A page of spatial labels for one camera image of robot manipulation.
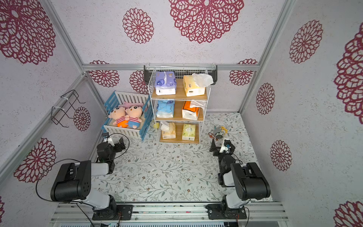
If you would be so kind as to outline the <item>orange tissue pack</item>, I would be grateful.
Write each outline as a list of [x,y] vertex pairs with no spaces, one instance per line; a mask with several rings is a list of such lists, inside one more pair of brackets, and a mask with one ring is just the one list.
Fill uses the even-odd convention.
[[206,106],[206,101],[185,101],[181,109],[182,117],[192,121],[203,121]]

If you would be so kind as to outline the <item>light blue tissue pack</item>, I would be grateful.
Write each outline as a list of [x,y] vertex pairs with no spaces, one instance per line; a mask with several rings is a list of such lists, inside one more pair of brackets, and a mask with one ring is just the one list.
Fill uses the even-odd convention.
[[157,102],[157,118],[174,118],[174,110],[174,100],[159,100]]

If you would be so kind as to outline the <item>yellow tissue pack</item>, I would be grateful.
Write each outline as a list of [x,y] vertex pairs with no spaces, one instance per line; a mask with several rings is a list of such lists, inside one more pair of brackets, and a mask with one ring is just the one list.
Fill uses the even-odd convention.
[[206,87],[213,83],[212,76],[205,73],[193,73],[183,77],[183,87],[187,97],[204,95]]

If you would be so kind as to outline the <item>purple tissue pack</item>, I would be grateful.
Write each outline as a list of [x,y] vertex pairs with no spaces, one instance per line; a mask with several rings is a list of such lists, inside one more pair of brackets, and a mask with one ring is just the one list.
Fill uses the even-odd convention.
[[177,81],[174,72],[156,72],[155,89],[156,94],[175,95]]

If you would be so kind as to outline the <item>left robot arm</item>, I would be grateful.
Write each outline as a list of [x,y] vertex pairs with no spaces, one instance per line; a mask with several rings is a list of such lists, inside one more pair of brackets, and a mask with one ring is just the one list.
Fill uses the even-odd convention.
[[54,202],[85,204],[92,208],[93,221],[131,220],[132,205],[118,205],[112,195],[93,189],[92,178],[111,175],[114,160],[126,153],[130,140],[119,133],[119,139],[103,134],[103,141],[97,145],[97,162],[90,160],[62,164],[50,191]]

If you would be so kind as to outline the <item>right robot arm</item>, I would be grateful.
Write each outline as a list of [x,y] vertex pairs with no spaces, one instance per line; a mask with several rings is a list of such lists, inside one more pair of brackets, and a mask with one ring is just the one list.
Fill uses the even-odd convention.
[[211,220],[248,219],[245,205],[251,200],[261,200],[271,195],[268,181],[255,162],[242,164],[234,158],[235,146],[230,140],[223,140],[220,147],[212,140],[210,152],[218,158],[218,183],[224,188],[234,188],[234,191],[224,195],[219,204],[206,206]]

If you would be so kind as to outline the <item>green tissue pack bottom shelf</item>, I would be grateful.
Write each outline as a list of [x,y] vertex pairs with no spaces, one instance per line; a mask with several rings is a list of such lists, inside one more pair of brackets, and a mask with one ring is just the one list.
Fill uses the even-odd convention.
[[196,125],[195,124],[183,124],[182,140],[183,141],[195,141]]

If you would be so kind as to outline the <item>beige tissue pack bottom shelf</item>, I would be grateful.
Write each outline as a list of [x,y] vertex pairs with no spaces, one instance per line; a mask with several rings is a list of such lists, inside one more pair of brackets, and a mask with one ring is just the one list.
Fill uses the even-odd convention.
[[176,138],[176,124],[174,122],[160,122],[161,137],[163,140]]

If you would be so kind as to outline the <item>grey plush toy with scissors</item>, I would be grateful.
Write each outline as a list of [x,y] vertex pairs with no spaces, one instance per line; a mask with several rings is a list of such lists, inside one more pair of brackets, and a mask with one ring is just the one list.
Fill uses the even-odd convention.
[[228,130],[224,126],[219,126],[215,127],[212,132],[208,133],[208,135],[215,141],[219,141],[228,135]]

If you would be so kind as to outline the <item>plush doll orange outfit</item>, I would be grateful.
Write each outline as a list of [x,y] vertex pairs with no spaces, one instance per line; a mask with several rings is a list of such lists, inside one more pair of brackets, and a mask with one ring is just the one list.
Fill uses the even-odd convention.
[[114,108],[108,115],[108,118],[113,120],[112,126],[117,126],[120,128],[127,128],[129,126],[124,107],[119,106]]

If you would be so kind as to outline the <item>blue white toy crib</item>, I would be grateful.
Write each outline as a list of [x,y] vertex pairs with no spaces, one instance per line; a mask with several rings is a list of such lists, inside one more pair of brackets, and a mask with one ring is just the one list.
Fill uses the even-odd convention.
[[153,118],[149,95],[115,91],[105,102],[108,118],[102,129],[143,140]]

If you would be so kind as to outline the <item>plush doll pink hat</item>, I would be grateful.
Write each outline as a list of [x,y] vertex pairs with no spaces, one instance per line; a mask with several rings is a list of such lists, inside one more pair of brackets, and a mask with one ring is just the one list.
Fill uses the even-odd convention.
[[143,114],[143,104],[134,104],[129,105],[128,108],[125,105],[119,105],[125,108],[126,111],[126,119],[128,120],[128,128],[137,129],[141,123],[142,119],[141,116]]

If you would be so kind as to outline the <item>dark grey wall shelf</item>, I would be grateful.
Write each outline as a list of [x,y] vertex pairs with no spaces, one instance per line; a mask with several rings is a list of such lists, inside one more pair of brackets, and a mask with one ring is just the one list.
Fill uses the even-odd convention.
[[217,66],[216,65],[196,65],[196,64],[170,64],[170,65],[144,65],[143,75],[144,81],[148,85],[152,73],[171,71],[175,73],[177,79],[181,79],[184,75],[192,75],[193,73],[201,74],[206,73],[212,76],[213,83],[215,85],[218,79]]

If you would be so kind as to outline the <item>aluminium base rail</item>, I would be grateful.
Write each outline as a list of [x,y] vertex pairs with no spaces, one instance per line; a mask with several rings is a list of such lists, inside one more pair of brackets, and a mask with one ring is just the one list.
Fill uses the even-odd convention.
[[122,218],[92,220],[92,209],[85,205],[61,204],[56,208],[50,227],[290,227],[280,202],[252,202],[242,213],[227,219],[207,209],[206,202],[130,203],[131,211]]

